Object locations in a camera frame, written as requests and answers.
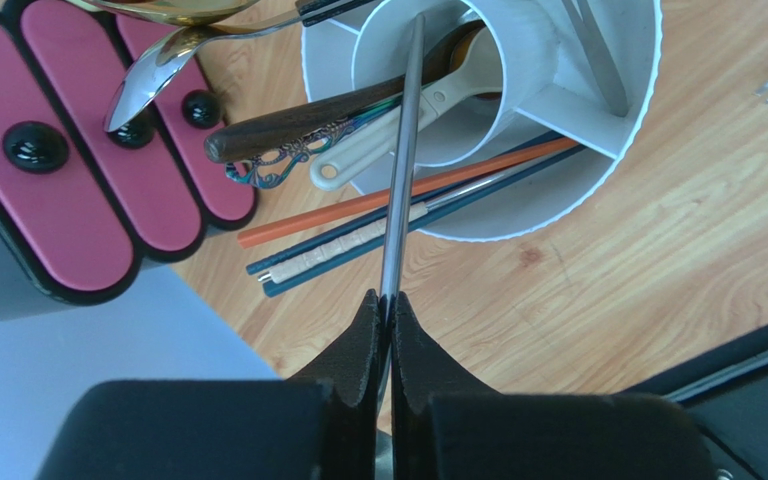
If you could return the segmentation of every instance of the black handle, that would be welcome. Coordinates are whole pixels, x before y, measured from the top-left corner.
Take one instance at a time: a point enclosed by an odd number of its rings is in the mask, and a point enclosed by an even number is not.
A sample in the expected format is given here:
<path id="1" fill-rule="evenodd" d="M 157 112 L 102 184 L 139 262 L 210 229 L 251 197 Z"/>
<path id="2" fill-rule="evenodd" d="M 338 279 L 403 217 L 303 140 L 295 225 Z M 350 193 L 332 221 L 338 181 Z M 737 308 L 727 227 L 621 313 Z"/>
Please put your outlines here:
<path id="1" fill-rule="evenodd" d="M 312 27 L 319 22 L 324 22 L 329 18 L 334 18 L 357 7 L 371 3 L 372 0 L 298 0 L 295 2 L 295 8 L 298 14 L 303 18 L 301 23 L 305 27 Z"/>

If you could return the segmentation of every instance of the wood grain surface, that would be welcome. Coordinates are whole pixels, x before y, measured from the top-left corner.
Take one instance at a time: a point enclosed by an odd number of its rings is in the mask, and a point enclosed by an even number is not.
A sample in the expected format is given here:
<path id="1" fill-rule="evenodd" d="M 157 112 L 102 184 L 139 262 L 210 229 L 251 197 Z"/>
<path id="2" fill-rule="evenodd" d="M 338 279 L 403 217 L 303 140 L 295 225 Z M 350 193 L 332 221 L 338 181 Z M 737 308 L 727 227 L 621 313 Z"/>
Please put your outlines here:
<path id="1" fill-rule="evenodd" d="M 268 0 L 233 22 L 290 8 Z M 644 127 L 618 170 L 559 222 L 500 243 L 408 239 L 403 290 L 423 327 L 503 392 L 611 392 L 768 323 L 768 2 L 666 0 Z M 305 101 L 299 29 L 201 55 L 230 119 Z M 253 225 L 353 197 L 306 167 Z M 350 322 L 380 251 L 276 299 L 246 264 L 320 232 L 242 250 L 209 240 L 176 271 L 281 375 Z M 382 426 L 389 421 L 384 415 Z"/>

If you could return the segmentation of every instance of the string wrapped chopstick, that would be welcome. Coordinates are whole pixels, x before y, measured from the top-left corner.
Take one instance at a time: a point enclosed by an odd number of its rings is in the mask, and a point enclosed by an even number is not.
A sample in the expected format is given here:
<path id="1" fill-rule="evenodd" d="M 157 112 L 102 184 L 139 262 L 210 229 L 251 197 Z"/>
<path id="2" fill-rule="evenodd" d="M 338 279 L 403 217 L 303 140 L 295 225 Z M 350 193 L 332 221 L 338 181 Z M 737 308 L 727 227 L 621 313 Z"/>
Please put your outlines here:
<path id="1" fill-rule="evenodd" d="M 514 153 L 520 150 L 523 150 L 525 148 L 534 147 L 537 145 L 541 145 L 543 143 L 558 140 L 564 138 L 561 134 L 556 132 L 547 132 L 544 134 L 541 134 L 525 143 L 522 143 L 506 152 L 503 152 L 502 155 L 507 155 L 510 153 Z M 465 180 L 463 182 L 459 182 L 453 185 L 447 185 L 443 188 L 438 188 L 437 190 L 432 190 L 431 192 L 426 192 L 421 195 L 415 195 L 412 199 L 412 203 L 416 202 L 424 202 L 426 200 L 430 200 L 434 197 L 437 197 L 439 195 L 442 195 L 444 193 L 448 193 L 456 188 L 459 188 L 463 185 L 466 185 L 469 183 L 470 180 Z M 361 217 L 358 217 L 350 222 L 347 222 L 343 225 L 340 225 L 339 227 L 333 228 L 331 230 L 328 230 L 327 232 L 321 233 L 313 238 L 310 238 L 308 240 L 305 240 L 299 244 L 296 244 L 286 250 L 280 251 L 278 253 L 275 253 L 274 255 L 270 255 L 262 260 L 259 260 L 257 262 L 254 262 L 250 265 L 248 265 L 245 269 L 248 272 L 249 275 L 254 275 L 255 273 L 262 272 L 263 270 L 266 270 L 270 268 L 273 265 L 277 265 L 278 263 L 285 262 L 289 260 L 290 258 L 293 258 L 298 255 L 302 255 L 306 252 L 309 252 L 313 250 L 314 248 L 324 244 L 328 243 L 330 241 L 336 240 L 337 238 L 346 235 L 348 233 L 353 232 L 354 230 L 357 230 L 358 228 L 363 227 L 364 225 L 367 225 L 369 223 L 372 223 L 376 220 L 380 220 L 384 218 L 387 215 L 387 208 L 381 207 L 377 210 L 374 210 L 370 213 L 367 213 L 366 215 L 363 215 Z"/>
<path id="2" fill-rule="evenodd" d="M 555 139 L 513 153 L 500 155 L 484 162 L 467 165 L 418 180 L 414 183 L 411 193 L 412 195 L 419 195 L 430 192 L 453 183 L 496 172 L 512 165 L 534 160 L 577 145 L 576 141 L 569 138 L 558 138 L 558 134 L 555 132 L 548 133 L 547 135 L 555 137 Z M 237 236 L 237 241 L 244 248 L 260 245 L 286 235 L 307 230 L 308 228 L 318 227 L 325 223 L 382 207 L 387 205 L 389 196 L 389 191 L 382 190 L 267 225 L 244 230 Z"/>
<path id="3" fill-rule="evenodd" d="M 523 180 L 524 178 L 530 177 L 538 172 L 541 172 L 553 165 L 558 164 L 559 162 L 585 150 L 585 147 L 581 145 L 576 145 L 573 148 L 564 151 L 562 153 L 556 154 L 553 157 L 544 160 L 541 163 L 538 163 L 536 165 L 532 165 L 526 169 L 524 169 L 521 172 L 518 172 L 515 175 L 512 175 L 502 181 L 499 181 L 493 185 L 490 185 L 486 188 L 483 188 L 481 190 L 478 190 L 472 194 L 465 195 L 463 197 L 458 198 L 455 201 L 452 201 L 451 203 L 444 205 L 433 212 L 429 212 L 427 215 L 414 220 L 410 222 L 408 226 L 409 231 L 414 231 L 419 228 L 424 228 L 431 224 L 432 222 L 439 220 L 473 202 L 476 202 L 492 193 L 498 192 L 499 190 L 502 190 L 503 188 L 506 188 L 514 183 L 517 183 L 520 180 Z M 281 293 L 284 293 L 292 288 L 295 288 L 309 280 L 312 280 L 324 273 L 327 273 L 339 266 L 342 266 L 356 258 L 359 258 L 366 253 L 369 253 L 376 248 L 383 245 L 384 239 L 383 237 L 378 237 L 375 239 L 372 239 L 356 248 L 353 248 L 345 253 L 341 253 L 337 255 L 334 258 L 331 258 L 324 263 L 321 263 L 319 265 L 316 265 L 315 267 L 311 268 L 310 270 L 307 270 L 297 276 L 294 276 L 282 283 L 274 283 L 272 281 L 267 281 L 263 283 L 263 292 L 268 297 L 276 297 L 280 295 Z"/>

